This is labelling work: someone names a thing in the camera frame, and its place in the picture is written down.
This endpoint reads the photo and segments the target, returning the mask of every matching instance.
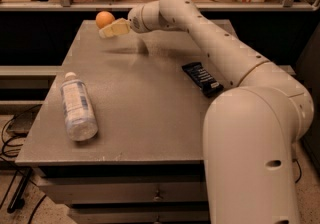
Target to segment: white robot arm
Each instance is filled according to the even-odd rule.
[[[128,19],[138,33],[189,33],[232,87],[212,102],[203,127],[211,223],[299,224],[291,145],[313,119],[306,88],[191,0],[140,5]]]

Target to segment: orange ball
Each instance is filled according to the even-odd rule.
[[[115,20],[116,19],[112,15],[112,13],[107,12],[107,11],[99,12],[96,16],[96,24],[97,24],[98,28],[103,28],[103,27],[111,24]]]

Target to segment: screw hole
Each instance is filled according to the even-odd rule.
[[[281,161],[280,160],[271,160],[269,161],[268,163],[266,163],[266,166],[267,168],[269,169],[274,169],[274,168],[277,168],[277,167],[280,167],[281,166]]]

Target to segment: table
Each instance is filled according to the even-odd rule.
[[[233,33],[229,21],[218,25]],[[153,31],[102,39],[84,21],[16,160],[77,223],[208,223],[202,157],[206,98],[181,66],[200,61],[226,86],[189,35]],[[60,85],[87,86],[98,134],[66,135]]]

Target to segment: water bottle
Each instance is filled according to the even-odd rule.
[[[92,138],[98,125],[85,84],[69,72],[60,87],[67,134],[70,139],[83,141]]]

